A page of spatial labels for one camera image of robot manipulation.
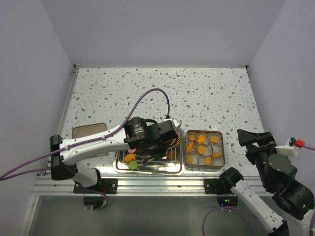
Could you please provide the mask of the brown tin lid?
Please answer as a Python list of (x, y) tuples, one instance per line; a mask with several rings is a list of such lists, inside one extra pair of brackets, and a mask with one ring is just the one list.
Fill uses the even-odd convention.
[(97, 134), (107, 130), (105, 123), (95, 123), (83, 126), (74, 127), (72, 130), (72, 138), (82, 138), (89, 135)]

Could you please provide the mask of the stainless steel serving tongs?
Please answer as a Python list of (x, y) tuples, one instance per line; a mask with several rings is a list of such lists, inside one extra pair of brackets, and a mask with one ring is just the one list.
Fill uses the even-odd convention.
[(181, 138), (176, 138), (170, 143), (169, 147), (170, 148), (177, 147), (180, 144), (181, 144)]

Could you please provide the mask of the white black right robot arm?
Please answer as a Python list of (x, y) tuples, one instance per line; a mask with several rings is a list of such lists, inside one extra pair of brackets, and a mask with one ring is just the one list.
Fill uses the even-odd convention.
[(313, 236), (315, 234), (315, 195), (295, 177), (297, 168), (291, 158), (305, 147), (305, 142), (290, 138), (278, 146), (270, 132), (237, 130), (246, 158), (256, 166), (262, 186), (284, 212), (275, 213), (250, 187), (241, 173), (231, 167), (219, 179), (218, 194), (232, 193), (247, 205), (270, 236)]

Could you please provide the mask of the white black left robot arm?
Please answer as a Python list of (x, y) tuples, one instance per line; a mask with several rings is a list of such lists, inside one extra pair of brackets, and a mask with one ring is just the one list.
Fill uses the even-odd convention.
[(91, 193), (101, 190), (99, 170), (79, 162), (109, 152), (134, 149), (151, 158), (162, 158), (179, 139), (181, 122), (167, 118), (160, 123), (134, 117), (121, 126), (78, 139), (51, 137), (51, 178), (72, 179)]

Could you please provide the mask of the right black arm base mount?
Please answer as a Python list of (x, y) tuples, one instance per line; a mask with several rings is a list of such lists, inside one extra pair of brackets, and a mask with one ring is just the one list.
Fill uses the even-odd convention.
[(236, 183), (240, 180), (243, 180), (244, 177), (241, 173), (231, 167), (224, 171), (219, 178), (205, 178), (203, 179), (204, 183), (204, 192), (205, 194), (233, 194), (231, 188), (236, 186)]

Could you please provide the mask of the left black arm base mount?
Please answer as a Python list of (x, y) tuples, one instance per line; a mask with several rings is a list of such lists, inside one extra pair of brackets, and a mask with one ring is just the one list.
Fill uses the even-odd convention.
[(83, 187), (75, 182), (73, 192), (76, 194), (116, 194), (118, 188), (118, 180), (116, 178), (102, 178), (100, 171), (95, 168), (97, 174), (97, 183), (91, 187)]

